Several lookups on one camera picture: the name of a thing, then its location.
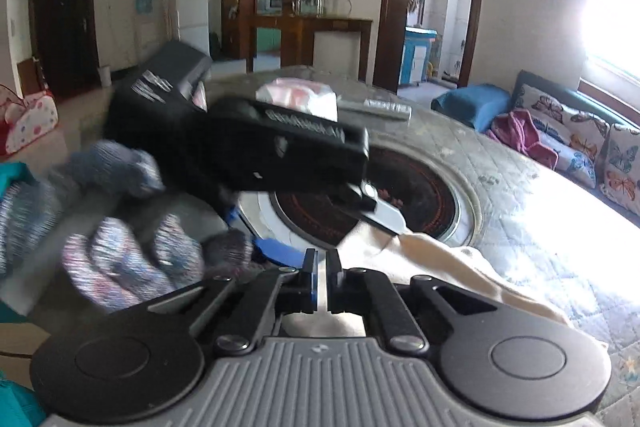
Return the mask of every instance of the cream cloth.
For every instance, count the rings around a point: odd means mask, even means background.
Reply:
[[[344,269],[378,270],[386,273],[392,282],[404,284],[408,284],[414,275],[430,275],[494,301],[573,327],[560,308],[502,279],[476,248],[451,248],[423,233],[390,237],[360,222],[338,245],[338,253]],[[319,271],[319,279],[323,281],[324,266]],[[318,287],[318,311],[315,314],[288,315],[282,324],[292,336],[357,337],[366,334],[362,319],[357,315],[333,315],[326,311],[326,293],[322,285]]]
[[[560,308],[500,277],[476,248],[451,248],[424,233],[389,238],[380,230],[359,223],[338,245],[338,252],[343,268],[379,270],[392,282],[403,284],[409,284],[414,275],[431,275],[494,301],[572,326]]]

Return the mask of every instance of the white refrigerator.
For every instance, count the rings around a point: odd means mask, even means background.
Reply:
[[[170,35],[207,55],[209,0],[169,0]]]

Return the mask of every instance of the gray ribbed plate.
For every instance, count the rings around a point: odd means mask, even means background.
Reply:
[[[52,416],[43,427],[78,427]],[[219,359],[191,395],[131,427],[497,427],[451,395],[427,363],[370,338],[267,339]],[[598,427],[584,414],[556,425]]]

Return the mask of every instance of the window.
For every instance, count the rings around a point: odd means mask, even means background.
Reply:
[[[591,58],[640,82],[640,0],[588,0],[584,41]]]

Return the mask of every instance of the remote control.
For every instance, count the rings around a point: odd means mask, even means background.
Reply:
[[[405,103],[385,102],[384,100],[373,100],[367,98],[362,102],[356,100],[345,100],[338,98],[338,108],[348,111],[364,112],[374,114],[383,118],[394,118],[397,120],[409,120],[411,118],[411,106]]]

